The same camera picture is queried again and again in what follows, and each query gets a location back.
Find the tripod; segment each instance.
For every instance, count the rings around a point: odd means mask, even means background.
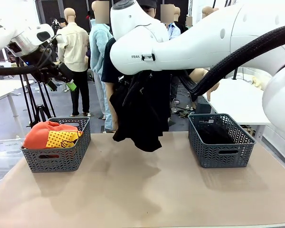
[[[24,66],[24,62],[22,60],[20,60],[19,58],[16,58],[16,63],[17,63],[18,67]],[[26,106],[27,106],[27,109],[28,109],[29,125],[27,127],[32,128],[37,123],[39,123],[41,121],[43,121],[43,122],[46,121],[47,120],[46,117],[49,119],[52,116],[51,116],[51,113],[49,111],[48,104],[47,104],[47,101],[45,99],[41,83],[39,81],[37,81],[43,104],[36,104],[36,101],[35,101],[32,89],[30,87],[30,83],[29,83],[27,74],[23,74],[23,75],[19,75],[19,76],[20,76],[20,81],[21,81],[21,85],[22,85],[22,89],[23,89],[25,103],[26,103]],[[27,93],[25,91],[23,80],[27,84],[28,97],[27,97]],[[46,95],[47,95],[50,107],[52,109],[53,116],[56,117],[56,114],[55,114],[55,111],[54,111],[51,99],[50,99],[49,94],[48,94],[47,86],[46,86],[45,83],[43,83],[43,87],[45,89],[45,92],[46,92]]]

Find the gray floor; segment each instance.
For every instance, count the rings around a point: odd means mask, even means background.
[[[41,95],[38,90],[34,88],[37,87],[33,85],[34,96],[37,104],[41,104]],[[99,120],[98,118],[102,116],[94,82],[89,82],[89,90],[90,90],[90,112],[93,115],[91,117],[91,132],[92,133],[100,133],[101,126],[104,125],[103,120]],[[23,96],[22,89],[18,89],[15,93],[20,93],[19,96],[14,96],[13,100],[19,114],[19,120],[27,133],[30,128],[25,127],[29,123],[29,116],[27,112],[27,107],[25,103],[25,99]],[[183,88],[180,86],[178,99],[181,100],[181,106],[186,106],[190,103],[190,99],[187,93],[183,92]],[[70,92],[51,92],[50,98],[56,113],[56,116],[69,116],[72,113],[72,102]],[[79,111],[82,108],[81,98],[79,98]],[[177,115],[173,114],[171,120],[175,123],[170,127],[170,131],[186,131],[188,129],[188,120],[184,118],[179,118]],[[0,140],[6,139],[15,139],[17,135],[20,134],[19,127],[17,126],[14,117],[12,115],[10,105],[7,98],[0,100]]]

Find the plastic basket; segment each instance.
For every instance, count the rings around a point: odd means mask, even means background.
[[[227,114],[189,115],[189,141],[203,168],[246,167],[256,141]],[[228,132],[235,144],[205,144],[198,130],[218,125]]]
[[[78,130],[84,134],[70,148],[56,148],[43,150],[22,149],[28,166],[32,172],[68,172],[78,170],[80,163],[91,142],[90,118],[67,117],[50,118],[49,121],[59,124],[78,124]]]

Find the brown table surface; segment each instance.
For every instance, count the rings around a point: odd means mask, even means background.
[[[0,228],[285,223],[285,168],[260,144],[246,168],[204,169],[188,132],[161,143],[148,153],[92,134],[79,170],[67,173],[33,174],[22,159],[0,183]]]

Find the orange fabric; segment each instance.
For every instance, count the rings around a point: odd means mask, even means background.
[[[68,137],[68,141],[64,143],[62,143],[63,137],[61,137],[60,144],[54,146],[52,144],[48,144],[48,141],[50,142],[50,139],[52,139],[52,136],[49,134],[50,132],[60,132],[59,135],[66,133],[68,136],[73,136]],[[74,143],[70,144],[72,141],[69,140],[77,140],[82,135],[82,133],[83,132],[78,131],[77,127],[67,124],[59,124],[51,121],[40,122],[33,126],[31,131],[27,134],[23,143],[23,147],[27,149],[70,147],[69,145],[73,146]]]

